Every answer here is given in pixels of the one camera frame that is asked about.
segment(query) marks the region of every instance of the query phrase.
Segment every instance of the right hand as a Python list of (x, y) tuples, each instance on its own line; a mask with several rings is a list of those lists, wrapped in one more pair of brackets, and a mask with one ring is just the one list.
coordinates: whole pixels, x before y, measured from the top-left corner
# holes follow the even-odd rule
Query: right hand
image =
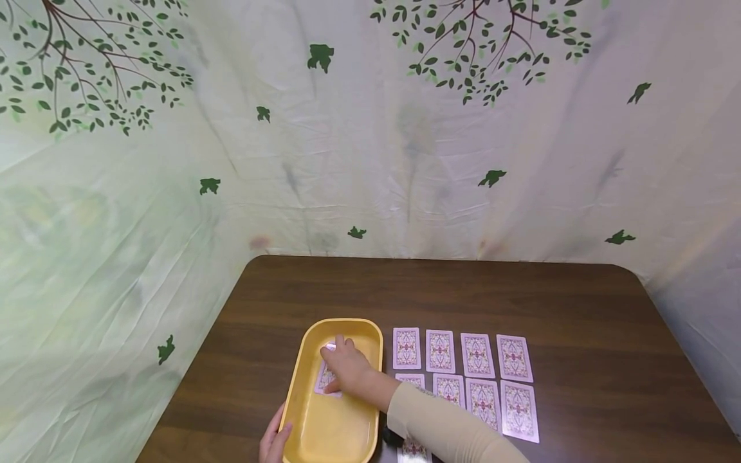
[(319, 353), (327, 362), (329, 370), (336, 376), (336, 379), (325, 387), (326, 394), (342, 390), (352, 396), (358, 396), (364, 378), (369, 372), (371, 374), (376, 372), (362, 352), (355, 348), (353, 340), (345, 340), (341, 334), (335, 338), (334, 351), (322, 347)]

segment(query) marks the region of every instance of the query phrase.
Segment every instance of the yellow tray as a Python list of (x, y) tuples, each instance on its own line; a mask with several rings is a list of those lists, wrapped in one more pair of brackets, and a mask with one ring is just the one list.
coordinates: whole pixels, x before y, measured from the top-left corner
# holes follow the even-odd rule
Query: yellow tray
[(352, 338), (378, 371), (383, 363), (383, 335), (365, 319), (326, 319), (306, 331), (280, 428), (293, 423), (283, 452), (284, 463), (368, 463), (378, 441), (378, 410), (347, 394), (314, 393), (322, 357), (319, 349), (336, 335)]

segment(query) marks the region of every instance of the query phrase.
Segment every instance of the brown table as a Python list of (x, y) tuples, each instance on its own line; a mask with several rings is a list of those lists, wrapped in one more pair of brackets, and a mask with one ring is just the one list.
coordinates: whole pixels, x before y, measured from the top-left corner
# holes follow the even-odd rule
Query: brown table
[[(741, 445), (638, 279), (611, 265), (262, 256), (234, 287), (140, 463), (256, 462), (320, 319), (526, 336), (533, 462), (741, 462)], [(385, 363), (391, 371), (388, 343)], [(458, 374), (462, 374), (459, 348)], [(379, 446), (375, 462), (395, 462)]]

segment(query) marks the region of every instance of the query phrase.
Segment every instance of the white fabric backdrop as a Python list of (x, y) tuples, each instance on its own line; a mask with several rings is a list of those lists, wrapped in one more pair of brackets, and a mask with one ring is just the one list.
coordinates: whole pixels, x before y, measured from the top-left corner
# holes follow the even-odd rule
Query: white fabric backdrop
[[(428, 0), (181, 1), (188, 17), (165, 0), (93, 0), (99, 12), (55, 2), (83, 19), (87, 12), (131, 23), (125, 13), (139, 12), (133, 36), (143, 39), (126, 51), (157, 89), (142, 91), (154, 109), (151, 127), (134, 121), (129, 136), (105, 109), (105, 127), (89, 133), (96, 113), (84, 108), (67, 117), (79, 118), (79, 131), (72, 122), (49, 133), (53, 92), (42, 77), (33, 88), (36, 61), (28, 75), (17, 64), (32, 62), (44, 44), (46, 31), (30, 19), (46, 24), (38, 3), (11, 2), (13, 27), (0, 5), (0, 47), (14, 63), (0, 75), (3, 462), (133, 461), (242, 268), (261, 253), (626, 267), (741, 432), (739, 2), (539, 0), (536, 22), (576, 27), (570, 34), (579, 41), (591, 34), (590, 53), (575, 63), (566, 53), (583, 46), (566, 44), (563, 33), (548, 38), (550, 22), (531, 33), (530, 2), (521, 13), (513, 0), (524, 18), (515, 16), (521, 37), (511, 36), (505, 59), (532, 47), (532, 61), (545, 53), (550, 62), (539, 60), (545, 81), (527, 86), (539, 72), (522, 78), (532, 61), (489, 70), (480, 85), (504, 79), (499, 87), (508, 87), (494, 108), (476, 93), (463, 105), (465, 88), (437, 87), (410, 65), (424, 54), (421, 42), (425, 61), (439, 59), (437, 81), (462, 83), (444, 61), (455, 59), (454, 45), (469, 31), (476, 46), (495, 39), (501, 50), (507, 1), (464, 1), (445, 32), (474, 5), (485, 20), (476, 16), (471, 27), (469, 16), (466, 30), (435, 47), (451, 7), (430, 18), (436, 2)], [(396, 6), (406, 8), (405, 21)], [(192, 85), (140, 61), (155, 57), (143, 54), (143, 12), (183, 36), (165, 40), (150, 28), (159, 41), (153, 50), (186, 69)], [(104, 37), (91, 21), (58, 14), (51, 20)], [(482, 28), (487, 21), (493, 27)], [(99, 24), (118, 27), (124, 43), (126, 26)], [(70, 57), (110, 72), (104, 53), (53, 25), (52, 44), (66, 30)], [(392, 34), (404, 29), (408, 43), (399, 47)], [(36, 48), (24, 47), (27, 40)], [(484, 65), (496, 53), (489, 50), (459, 63)], [(52, 79), (60, 61), (85, 69), (49, 53)], [(141, 85), (139, 75), (120, 73), (127, 88)], [(53, 81), (64, 89), (56, 103), (62, 120), (67, 102), (80, 101), (76, 81), (74, 73)], [(182, 106), (160, 103), (163, 81), (175, 87), (167, 101), (177, 95)], [(635, 93), (644, 83), (651, 86)], [(124, 103), (131, 112), (136, 91)], [(19, 105), (23, 113), (13, 109)], [(479, 186), (485, 178), (496, 181)]]

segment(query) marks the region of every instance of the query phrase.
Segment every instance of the playing card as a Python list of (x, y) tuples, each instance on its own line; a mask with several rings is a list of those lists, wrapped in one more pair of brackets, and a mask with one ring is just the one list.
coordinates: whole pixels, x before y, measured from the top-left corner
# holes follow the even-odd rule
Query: playing card
[(434, 373), (456, 372), (452, 331), (427, 330), (427, 371)]
[(502, 432), (507, 436), (540, 443), (535, 391), (532, 386), (501, 381)]
[[(335, 348), (333, 342), (330, 342), (325, 347), (329, 350), (334, 350)], [(327, 387), (327, 384), (330, 384), (332, 381), (334, 381), (334, 379), (334, 373), (329, 371), (329, 369), (327, 368), (327, 364), (323, 359), (322, 364), (319, 366), (319, 375), (317, 375), (316, 383), (314, 384), (314, 392), (317, 394), (322, 394), (323, 396), (342, 397), (342, 392), (331, 394), (325, 394), (324, 392), (324, 388)]]
[(461, 333), (463, 374), (471, 378), (496, 378), (488, 334)]
[(425, 375), (421, 373), (397, 373), (396, 379), (402, 382), (410, 382), (417, 387), (425, 389)]
[(478, 416), (497, 432), (502, 432), (502, 409), (499, 408), (499, 388), (496, 382), (483, 379), (465, 379), (468, 411)]
[(396, 451), (398, 463), (432, 463), (432, 453), (414, 439), (406, 439)]
[(520, 336), (496, 335), (499, 352), (499, 372), (502, 379), (533, 382), (528, 343)]
[(463, 376), (435, 373), (432, 375), (432, 392), (448, 402), (453, 402), (461, 408), (465, 408)]
[(394, 370), (418, 370), (422, 368), (419, 349), (419, 328), (393, 329)]

